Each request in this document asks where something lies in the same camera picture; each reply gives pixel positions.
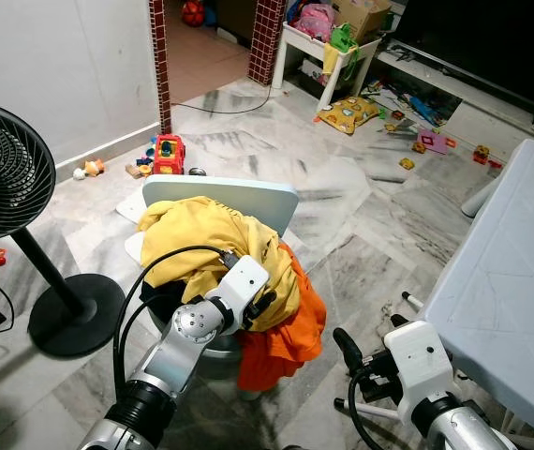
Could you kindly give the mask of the pink backpack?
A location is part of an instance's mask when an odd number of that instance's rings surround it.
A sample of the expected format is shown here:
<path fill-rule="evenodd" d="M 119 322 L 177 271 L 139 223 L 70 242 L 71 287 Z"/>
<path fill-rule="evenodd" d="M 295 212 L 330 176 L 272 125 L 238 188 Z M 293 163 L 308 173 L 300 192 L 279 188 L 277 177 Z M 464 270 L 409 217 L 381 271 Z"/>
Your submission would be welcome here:
<path fill-rule="evenodd" d="M 291 26 L 319 42 L 330 41 L 336 11 L 330 4 L 305 3 L 291 21 Z"/>

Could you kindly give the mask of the small doll toy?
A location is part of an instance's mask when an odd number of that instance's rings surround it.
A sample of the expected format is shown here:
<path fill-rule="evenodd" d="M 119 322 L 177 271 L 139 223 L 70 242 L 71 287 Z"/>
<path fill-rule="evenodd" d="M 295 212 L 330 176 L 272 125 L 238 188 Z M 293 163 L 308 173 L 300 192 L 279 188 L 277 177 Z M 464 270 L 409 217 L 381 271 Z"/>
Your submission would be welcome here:
<path fill-rule="evenodd" d="M 86 177 L 97 177 L 104 174 L 106 167 L 103 159 L 92 159 L 92 161 L 84 161 L 80 166 L 76 167 L 71 172 L 71 177 L 75 180 L 83 180 Z"/>

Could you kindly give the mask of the yellow cloth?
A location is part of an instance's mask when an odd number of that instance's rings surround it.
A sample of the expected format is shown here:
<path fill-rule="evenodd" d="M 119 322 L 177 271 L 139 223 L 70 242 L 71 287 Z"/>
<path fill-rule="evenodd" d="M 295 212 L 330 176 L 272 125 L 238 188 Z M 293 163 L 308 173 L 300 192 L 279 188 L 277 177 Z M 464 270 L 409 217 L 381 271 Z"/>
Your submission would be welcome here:
<path fill-rule="evenodd" d="M 336 66 L 338 66 L 338 61 L 341 54 L 343 53 L 340 52 L 338 48 L 333 46 L 332 43 L 324 43 L 322 57 L 322 76 L 324 78 L 328 79 L 333 76 L 333 72 L 336 69 Z"/>

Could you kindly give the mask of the brown cardboard box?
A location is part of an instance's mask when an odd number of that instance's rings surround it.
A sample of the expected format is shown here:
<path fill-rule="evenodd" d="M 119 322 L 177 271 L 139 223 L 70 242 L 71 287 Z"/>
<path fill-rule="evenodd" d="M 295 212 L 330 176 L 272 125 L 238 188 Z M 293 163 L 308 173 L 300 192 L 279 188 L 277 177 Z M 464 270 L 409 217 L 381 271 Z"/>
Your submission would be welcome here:
<path fill-rule="evenodd" d="M 392 0 L 332 0 L 338 24 L 348 24 L 356 43 L 373 39 L 390 13 Z"/>

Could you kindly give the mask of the yellow patterned pillow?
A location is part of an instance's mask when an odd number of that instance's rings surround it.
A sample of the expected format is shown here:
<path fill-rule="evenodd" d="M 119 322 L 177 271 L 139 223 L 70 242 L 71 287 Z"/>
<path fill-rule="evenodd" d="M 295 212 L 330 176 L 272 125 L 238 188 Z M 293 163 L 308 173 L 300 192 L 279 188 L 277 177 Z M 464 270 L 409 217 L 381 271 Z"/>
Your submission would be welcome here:
<path fill-rule="evenodd" d="M 378 104 L 360 96 L 349 96 L 323 106 L 316 112 L 315 120 L 352 136 L 358 126 L 378 115 Z"/>

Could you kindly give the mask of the red ball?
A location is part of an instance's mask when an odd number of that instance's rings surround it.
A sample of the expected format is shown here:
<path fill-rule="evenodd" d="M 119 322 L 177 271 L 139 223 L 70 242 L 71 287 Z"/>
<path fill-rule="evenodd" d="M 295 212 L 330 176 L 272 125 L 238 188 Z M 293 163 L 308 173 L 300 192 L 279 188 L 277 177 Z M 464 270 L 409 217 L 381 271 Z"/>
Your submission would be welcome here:
<path fill-rule="evenodd" d="M 181 5 L 181 21 L 190 27 L 204 25 L 204 5 L 202 0 L 185 0 Z"/>

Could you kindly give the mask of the yellow shirt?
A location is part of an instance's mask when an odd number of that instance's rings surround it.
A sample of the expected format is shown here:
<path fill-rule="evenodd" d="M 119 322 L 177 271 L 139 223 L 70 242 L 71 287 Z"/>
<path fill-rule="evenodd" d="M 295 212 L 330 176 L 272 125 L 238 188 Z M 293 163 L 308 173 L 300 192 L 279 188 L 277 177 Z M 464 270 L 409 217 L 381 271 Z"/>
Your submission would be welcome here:
<path fill-rule="evenodd" d="M 155 202 L 142 214 L 138 229 L 144 234 L 140 254 L 144 267 L 178 248 L 213 246 L 232 252 L 237 258 L 254 257 L 270 274 L 264 291 L 272 289 L 278 295 L 266 311 L 271 327 L 292 317 L 300 308 L 297 274 L 293 273 L 289 254 L 281 248 L 283 241 L 253 216 L 238 213 L 210 197 L 198 196 Z M 182 281 L 189 301 L 218 286 L 226 273 L 228 267 L 212 251 L 186 251 L 156 264 L 144 282 L 158 288 Z"/>

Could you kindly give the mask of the red toy truck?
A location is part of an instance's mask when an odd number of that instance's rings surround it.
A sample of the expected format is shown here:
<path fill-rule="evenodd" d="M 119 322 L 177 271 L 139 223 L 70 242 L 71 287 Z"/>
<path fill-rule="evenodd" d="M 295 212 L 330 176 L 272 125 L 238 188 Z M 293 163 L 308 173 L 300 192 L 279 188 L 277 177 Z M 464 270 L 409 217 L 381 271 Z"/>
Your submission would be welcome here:
<path fill-rule="evenodd" d="M 156 137 L 151 174 L 185 174 L 185 143 L 177 134 Z"/>

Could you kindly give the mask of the white folding table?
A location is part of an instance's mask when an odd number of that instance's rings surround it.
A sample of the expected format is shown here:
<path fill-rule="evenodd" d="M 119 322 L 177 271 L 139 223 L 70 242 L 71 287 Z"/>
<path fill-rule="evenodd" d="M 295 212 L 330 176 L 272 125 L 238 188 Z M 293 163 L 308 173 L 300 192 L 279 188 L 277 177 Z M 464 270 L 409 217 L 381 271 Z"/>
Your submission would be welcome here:
<path fill-rule="evenodd" d="M 534 141 L 516 146 L 425 300 L 452 364 L 534 429 Z"/>

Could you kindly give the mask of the small white table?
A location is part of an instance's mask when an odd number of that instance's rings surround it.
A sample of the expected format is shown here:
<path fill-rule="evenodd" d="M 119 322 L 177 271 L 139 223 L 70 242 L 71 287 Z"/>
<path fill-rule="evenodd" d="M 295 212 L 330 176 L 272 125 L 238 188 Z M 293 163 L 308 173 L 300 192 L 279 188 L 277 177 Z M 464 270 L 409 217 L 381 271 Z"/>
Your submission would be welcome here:
<path fill-rule="evenodd" d="M 343 73 L 351 74 L 353 85 L 351 94 L 358 96 L 361 93 L 364 79 L 371 61 L 373 61 L 379 44 L 383 42 L 382 38 L 376 38 L 366 44 L 361 44 L 354 48 L 354 52 L 337 52 L 333 59 L 333 69 L 330 77 L 327 78 L 327 84 L 319 96 L 318 107 L 316 111 L 321 112 L 328 103 L 334 98 L 334 91 L 338 86 L 338 81 Z M 294 29 L 291 25 L 284 24 L 281 26 L 280 41 L 278 52 L 276 52 L 275 64 L 273 67 L 271 87 L 280 90 L 283 87 L 286 60 L 292 49 L 303 52 L 306 55 L 318 57 L 324 61 L 326 52 L 326 43 L 319 41 L 302 31 Z"/>

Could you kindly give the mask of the pink toy box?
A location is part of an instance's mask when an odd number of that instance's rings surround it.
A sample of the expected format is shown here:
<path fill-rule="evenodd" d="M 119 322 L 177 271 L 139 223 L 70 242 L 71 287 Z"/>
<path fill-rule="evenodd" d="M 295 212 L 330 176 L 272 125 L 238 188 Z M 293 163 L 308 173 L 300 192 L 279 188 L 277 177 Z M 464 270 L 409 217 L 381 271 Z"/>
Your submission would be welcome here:
<path fill-rule="evenodd" d="M 418 133 L 418 144 L 422 146 L 422 153 L 425 151 L 433 151 L 441 155 L 447 155 L 452 149 L 458 146 L 455 138 L 444 136 L 433 129 L 421 128 Z"/>

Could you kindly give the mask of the orange garment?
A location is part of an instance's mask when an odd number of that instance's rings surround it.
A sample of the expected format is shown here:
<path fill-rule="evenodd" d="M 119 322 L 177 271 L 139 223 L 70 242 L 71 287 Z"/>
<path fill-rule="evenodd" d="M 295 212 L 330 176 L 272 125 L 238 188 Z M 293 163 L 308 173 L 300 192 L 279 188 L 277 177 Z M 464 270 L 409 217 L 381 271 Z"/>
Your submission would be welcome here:
<path fill-rule="evenodd" d="M 242 353 L 237 387 L 248 393 L 262 393 L 276 387 L 281 378 L 292 377 L 298 368 L 322 352 L 326 306 L 291 247 L 284 243 L 281 248 L 289 254 L 293 273 L 297 274 L 300 308 L 270 330 L 262 333 L 240 331 L 234 335 Z"/>

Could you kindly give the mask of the blue toy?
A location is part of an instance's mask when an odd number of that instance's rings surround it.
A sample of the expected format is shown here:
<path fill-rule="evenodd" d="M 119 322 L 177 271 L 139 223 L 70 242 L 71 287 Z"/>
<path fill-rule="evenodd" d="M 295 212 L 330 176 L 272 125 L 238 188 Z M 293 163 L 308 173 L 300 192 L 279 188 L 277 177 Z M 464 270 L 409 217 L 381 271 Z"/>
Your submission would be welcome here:
<path fill-rule="evenodd" d="M 422 101 L 418 96 L 404 94 L 404 98 L 413 111 L 424 119 L 426 123 L 434 125 L 434 128 L 447 123 L 447 117 L 444 117 L 441 112 L 436 111 L 434 107 L 431 107 L 428 102 Z"/>

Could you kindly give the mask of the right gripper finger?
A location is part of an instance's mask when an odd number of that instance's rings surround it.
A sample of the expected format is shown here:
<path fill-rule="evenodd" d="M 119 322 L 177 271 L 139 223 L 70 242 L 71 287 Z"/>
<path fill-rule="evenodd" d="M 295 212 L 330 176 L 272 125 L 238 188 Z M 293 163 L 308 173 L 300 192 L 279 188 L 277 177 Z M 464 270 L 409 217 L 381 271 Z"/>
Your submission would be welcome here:
<path fill-rule="evenodd" d="M 336 327 L 333 330 L 334 342 L 338 344 L 338 348 L 343 355 L 343 360 L 348 369 L 349 376 L 353 378 L 365 368 L 364 356 L 361 348 L 357 346 L 354 339 L 349 335 L 348 331 L 343 327 Z"/>

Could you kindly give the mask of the white television bench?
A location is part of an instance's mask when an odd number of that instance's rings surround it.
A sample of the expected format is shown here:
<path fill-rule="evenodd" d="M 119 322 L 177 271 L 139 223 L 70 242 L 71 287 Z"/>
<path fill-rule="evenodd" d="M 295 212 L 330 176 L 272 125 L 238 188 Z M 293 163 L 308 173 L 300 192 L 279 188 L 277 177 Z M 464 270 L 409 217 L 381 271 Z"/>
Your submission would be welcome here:
<path fill-rule="evenodd" d="M 520 142 L 534 141 L 533 112 L 452 77 L 449 69 L 435 66 L 412 49 L 387 43 L 376 52 L 376 59 L 416 79 L 420 87 L 433 87 L 438 94 L 458 99 L 458 106 L 452 108 L 450 119 L 441 126 L 442 131 L 489 147 L 493 158 L 509 158 Z"/>

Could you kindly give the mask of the black television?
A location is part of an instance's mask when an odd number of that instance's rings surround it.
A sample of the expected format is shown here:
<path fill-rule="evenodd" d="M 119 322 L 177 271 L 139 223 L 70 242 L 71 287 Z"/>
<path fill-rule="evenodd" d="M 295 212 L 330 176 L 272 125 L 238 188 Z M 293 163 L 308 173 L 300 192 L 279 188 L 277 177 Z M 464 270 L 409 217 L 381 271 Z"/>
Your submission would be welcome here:
<path fill-rule="evenodd" d="M 390 39 L 534 114 L 534 0 L 406 0 Z"/>

